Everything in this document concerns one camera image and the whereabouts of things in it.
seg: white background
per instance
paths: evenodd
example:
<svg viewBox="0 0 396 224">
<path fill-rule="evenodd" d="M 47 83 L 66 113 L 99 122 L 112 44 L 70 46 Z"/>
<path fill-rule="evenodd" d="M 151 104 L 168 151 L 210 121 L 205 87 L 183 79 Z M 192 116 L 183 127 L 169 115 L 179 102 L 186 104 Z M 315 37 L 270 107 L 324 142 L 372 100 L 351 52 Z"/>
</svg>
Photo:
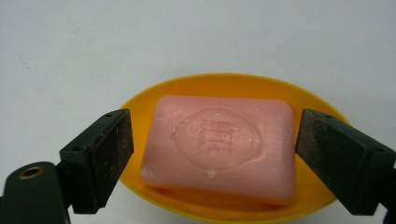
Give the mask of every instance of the white background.
<svg viewBox="0 0 396 224">
<path fill-rule="evenodd" d="M 321 96 L 396 148 L 396 2 L 1 1 L 0 188 L 106 112 L 172 77 L 235 72 Z M 119 183 L 105 209 L 72 223 L 201 223 Z M 290 223 L 381 223 L 340 203 Z"/>
</svg>

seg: embossed logo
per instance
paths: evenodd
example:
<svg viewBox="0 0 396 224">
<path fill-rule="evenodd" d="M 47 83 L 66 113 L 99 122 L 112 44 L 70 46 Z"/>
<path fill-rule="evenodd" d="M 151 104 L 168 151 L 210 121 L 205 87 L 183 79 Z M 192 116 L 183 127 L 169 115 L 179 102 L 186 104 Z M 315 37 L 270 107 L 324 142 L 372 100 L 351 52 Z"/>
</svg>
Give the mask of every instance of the embossed logo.
<svg viewBox="0 0 396 224">
<path fill-rule="evenodd" d="M 223 107 L 208 107 L 186 117 L 173 139 L 187 160 L 211 172 L 240 166 L 262 153 L 258 128 Z"/>
</svg>

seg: table surface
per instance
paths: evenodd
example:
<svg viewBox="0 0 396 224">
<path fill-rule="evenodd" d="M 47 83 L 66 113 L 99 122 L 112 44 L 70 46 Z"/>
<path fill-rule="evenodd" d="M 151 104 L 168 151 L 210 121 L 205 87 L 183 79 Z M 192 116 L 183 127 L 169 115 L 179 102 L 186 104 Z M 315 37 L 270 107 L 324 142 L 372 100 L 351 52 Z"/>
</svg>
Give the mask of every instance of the table surface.
<svg viewBox="0 0 396 224">
<path fill-rule="evenodd" d="M 395 1 L 0 2 L 0 186 L 106 112 L 172 77 L 234 72 L 301 86 L 396 148 Z M 120 182 L 72 223 L 201 223 Z M 381 223 L 335 202 L 288 223 Z"/>
</svg>

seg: pink soap bar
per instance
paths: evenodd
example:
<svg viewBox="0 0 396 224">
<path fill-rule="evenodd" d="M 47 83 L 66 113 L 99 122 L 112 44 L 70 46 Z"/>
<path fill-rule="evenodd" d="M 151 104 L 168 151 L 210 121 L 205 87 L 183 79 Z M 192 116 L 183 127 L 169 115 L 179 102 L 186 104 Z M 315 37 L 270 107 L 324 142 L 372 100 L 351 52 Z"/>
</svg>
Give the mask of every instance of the pink soap bar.
<svg viewBox="0 0 396 224">
<path fill-rule="evenodd" d="M 291 107 L 279 100 L 166 95 L 154 112 L 141 177 L 157 188 L 290 203 L 292 124 Z"/>
</svg>

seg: soap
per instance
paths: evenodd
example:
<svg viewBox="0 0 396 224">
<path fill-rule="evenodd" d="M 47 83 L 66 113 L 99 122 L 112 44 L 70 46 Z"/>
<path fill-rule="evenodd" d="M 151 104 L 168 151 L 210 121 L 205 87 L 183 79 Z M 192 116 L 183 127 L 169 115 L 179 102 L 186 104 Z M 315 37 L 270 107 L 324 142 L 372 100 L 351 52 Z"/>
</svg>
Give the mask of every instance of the soap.
<svg viewBox="0 0 396 224">
<path fill-rule="evenodd" d="M 165 95 L 140 175 L 150 187 L 288 204 L 295 192 L 291 107 L 275 99 Z"/>
</svg>

